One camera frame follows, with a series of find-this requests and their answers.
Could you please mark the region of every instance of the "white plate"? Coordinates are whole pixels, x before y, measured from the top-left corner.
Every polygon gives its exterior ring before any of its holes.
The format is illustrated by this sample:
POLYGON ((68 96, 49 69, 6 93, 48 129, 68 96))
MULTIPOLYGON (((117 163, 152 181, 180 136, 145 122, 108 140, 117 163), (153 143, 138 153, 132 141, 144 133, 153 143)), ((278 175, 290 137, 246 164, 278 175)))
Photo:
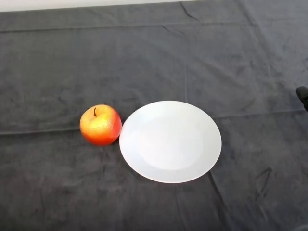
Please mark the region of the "white plate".
POLYGON ((196 179, 218 160, 221 136, 201 109, 178 101, 160 101, 135 111, 124 123, 120 149, 140 175, 164 183, 196 179))

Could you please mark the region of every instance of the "plate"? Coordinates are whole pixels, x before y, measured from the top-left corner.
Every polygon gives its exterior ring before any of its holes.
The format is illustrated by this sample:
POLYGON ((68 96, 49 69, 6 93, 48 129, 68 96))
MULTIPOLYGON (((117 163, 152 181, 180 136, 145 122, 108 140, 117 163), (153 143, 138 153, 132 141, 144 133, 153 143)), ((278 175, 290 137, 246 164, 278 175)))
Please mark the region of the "plate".
POLYGON ((178 101, 148 104, 125 121, 121 153, 140 175, 163 183, 181 183, 208 172, 221 151, 221 136, 201 109, 178 101))

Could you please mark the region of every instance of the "white wall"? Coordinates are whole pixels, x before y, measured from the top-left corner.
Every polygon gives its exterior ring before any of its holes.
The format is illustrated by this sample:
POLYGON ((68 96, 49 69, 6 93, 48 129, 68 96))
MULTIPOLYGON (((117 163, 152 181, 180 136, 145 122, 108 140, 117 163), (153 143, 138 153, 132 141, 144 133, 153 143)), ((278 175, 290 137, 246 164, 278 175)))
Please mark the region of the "white wall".
POLYGON ((0 12, 171 1, 179 0, 0 0, 0 12))

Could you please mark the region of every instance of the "black object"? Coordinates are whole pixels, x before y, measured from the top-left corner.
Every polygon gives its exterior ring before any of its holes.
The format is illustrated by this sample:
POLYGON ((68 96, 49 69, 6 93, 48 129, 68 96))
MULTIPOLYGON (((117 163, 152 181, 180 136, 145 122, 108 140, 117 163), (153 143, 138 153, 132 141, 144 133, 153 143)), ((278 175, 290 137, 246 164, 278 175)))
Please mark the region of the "black object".
POLYGON ((301 86, 296 89, 297 96, 304 105, 304 108, 308 111, 308 88, 301 86))
POLYGON ((305 230, 308 0, 182 4, 200 22, 178 2, 0 13, 0 231, 305 230), (146 179, 80 134, 93 105, 124 122, 185 98, 222 138, 193 181, 146 179))

